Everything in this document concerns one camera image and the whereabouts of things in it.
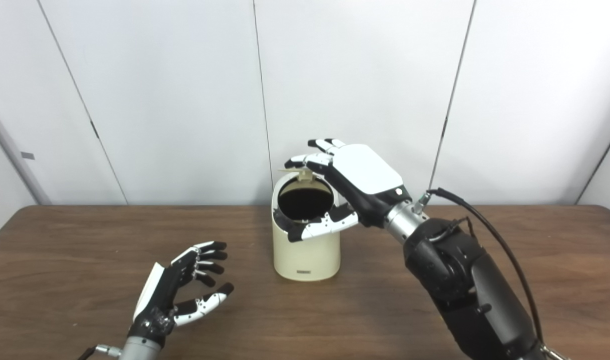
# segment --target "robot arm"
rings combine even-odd
[[[435,303],[461,351],[473,360],[563,360],[534,333],[525,308],[487,251],[460,221],[429,218],[403,179],[366,145],[316,139],[324,153],[298,155],[286,168],[307,167],[335,187],[364,226],[387,230],[403,244],[405,266]],[[310,234],[303,232],[302,239]]]

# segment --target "trash can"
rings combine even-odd
[[[299,224],[323,217],[339,194],[308,169],[289,170],[271,196],[273,266],[283,278],[319,281],[331,278],[341,265],[340,232],[289,242],[287,232]]]

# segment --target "robotic hand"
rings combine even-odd
[[[438,191],[429,190],[413,203],[403,178],[369,146],[337,139],[314,139],[307,145],[322,153],[294,156],[285,167],[307,167],[348,204],[296,229],[290,241],[359,222],[386,229],[403,244],[405,266],[429,293],[465,355],[473,360],[565,359],[543,344],[539,326],[539,336],[535,334],[531,318],[494,260],[476,237],[459,227],[464,219],[428,218],[423,213],[430,193]]]
[[[172,260],[168,267],[158,262],[149,273],[127,332],[125,346],[97,345],[88,348],[79,358],[85,360],[95,351],[119,360],[155,360],[165,346],[165,339],[177,326],[204,317],[234,291],[229,282],[218,290],[193,300],[174,303],[179,288],[198,280],[208,287],[216,285],[207,272],[222,274],[225,269],[209,260],[225,260],[227,244],[218,241],[195,244]]]

